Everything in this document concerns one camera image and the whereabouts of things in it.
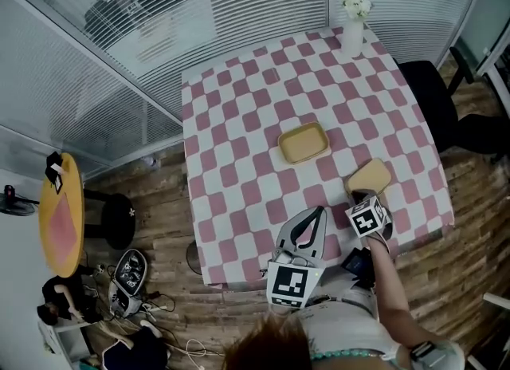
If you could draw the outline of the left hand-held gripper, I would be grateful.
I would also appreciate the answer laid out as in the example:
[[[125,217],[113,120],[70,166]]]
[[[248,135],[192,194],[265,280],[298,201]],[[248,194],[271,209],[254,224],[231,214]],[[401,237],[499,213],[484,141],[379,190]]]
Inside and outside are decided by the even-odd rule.
[[[306,252],[321,259],[327,227],[322,206],[308,208],[288,220],[280,229],[277,249],[267,268],[266,297],[270,305],[292,309],[306,306],[318,285],[324,265],[290,252]]]

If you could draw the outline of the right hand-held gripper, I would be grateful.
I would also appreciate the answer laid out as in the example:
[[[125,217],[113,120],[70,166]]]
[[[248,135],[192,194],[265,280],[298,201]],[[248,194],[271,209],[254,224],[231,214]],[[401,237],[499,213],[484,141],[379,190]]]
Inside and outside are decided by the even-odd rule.
[[[378,193],[367,190],[353,191],[351,197],[355,203],[345,214],[358,238],[378,235],[387,241],[393,234],[391,212],[381,203]]]

